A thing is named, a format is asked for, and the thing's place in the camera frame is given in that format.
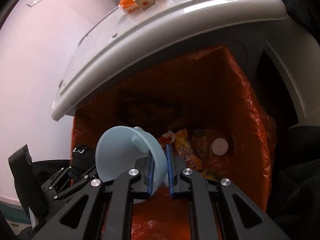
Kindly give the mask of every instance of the orange plastic bag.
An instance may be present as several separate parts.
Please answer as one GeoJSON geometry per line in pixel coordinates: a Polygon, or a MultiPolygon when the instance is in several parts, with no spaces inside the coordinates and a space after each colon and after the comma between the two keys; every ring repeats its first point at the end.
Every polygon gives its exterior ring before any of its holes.
{"type": "MultiPolygon", "coordinates": [[[[275,127],[227,47],[190,52],[160,63],[85,103],[76,111],[72,147],[86,143],[95,148],[103,132],[116,125],[139,126],[156,138],[168,130],[184,128],[219,131],[230,144],[228,159],[217,158],[215,167],[266,210],[275,127]]],[[[171,201],[157,196],[163,202],[171,201]]],[[[167,216],[167,224],[150,222],[165,222],[162,212],[177,214],[175,232],[185,232],[185,224],[178,222],[179,213],[187,206],[153,212],[156,206],[152,199],[134,206],[133,223],[140,226],[133,227],[133,235],[138,227],[140,231],[151,230],[152,234],[170,231],[173,224],[167,216]],[[139,206],[145,208],[136,213],[139,206]]],[[[146,233],[140,239],[152,237],[146,233]]],[[[167,235],[165,239],[189,238],[181,233],[180,237],[167,235]]]]}

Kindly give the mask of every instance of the white round disc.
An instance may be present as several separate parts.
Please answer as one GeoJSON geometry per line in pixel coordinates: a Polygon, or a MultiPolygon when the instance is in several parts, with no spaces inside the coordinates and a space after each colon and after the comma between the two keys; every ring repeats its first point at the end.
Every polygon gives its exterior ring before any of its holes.
{"type": "Polygon", "coordinates": [[[212,143],[212,152],[215,155],[224,155],[228,150],[228,142],[223,138],[215,139],[212,143]]]}

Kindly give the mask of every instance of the silver screw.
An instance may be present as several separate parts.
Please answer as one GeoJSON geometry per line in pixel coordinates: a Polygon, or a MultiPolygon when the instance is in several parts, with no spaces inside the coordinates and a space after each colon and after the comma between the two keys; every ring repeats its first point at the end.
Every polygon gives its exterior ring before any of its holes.
{"type": "Polygon", "coordinates": [[[193,170],[189,169],[189,168],[185,168],[185,169],[183,169],[182,173],[184,175],[191,175],[193,173],[193,170]]]}
{"type": "Polygon", "coordinates": [[[231,180],[227,178],[223,178],[220,182],[223,186],[229,186],[231,184],[231,180]]]}
{"type": "Polygon", "coordinates": [[[100,185],[100,183],[101,183],[101,181],[99,179],[93,179],[91,181],[91,186],[97,187],[100,185]]]}
{"type": "Polygon", "coordinates": [[[139,173],[139,171],[137,170],[137,169],[131,169],[131,170],[129,170],[129,175],[131,175],[131,176],[135,176],[135,175],[137,175],[139,173]]]}

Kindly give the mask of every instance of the blue gripper pad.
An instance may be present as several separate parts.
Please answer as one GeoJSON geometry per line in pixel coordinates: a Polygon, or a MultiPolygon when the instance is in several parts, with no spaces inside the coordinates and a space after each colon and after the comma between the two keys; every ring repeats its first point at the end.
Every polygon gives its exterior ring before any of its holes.
{"type": "Polygon", "coordinates": [[[153,175],[155,174],[155,160],[153,159],[153,156],[151,156],[150,160],[150,168],[149,168],[149,174],[148,174],[148,195],[151,196],[152,190],[153,190],[153,175]]]}
{"type": "Polygon", "coordinates": [[[172,163],[171,163],[171,161],[173,160],[171,160],[171,153],[172,153],[172,146],[171,144],[167,144],[165,156],[167,157],[167,163],[168,163],[169,192],[170,192],[170,197],[173,197],[173,173],[172,173],[172,163]]]}

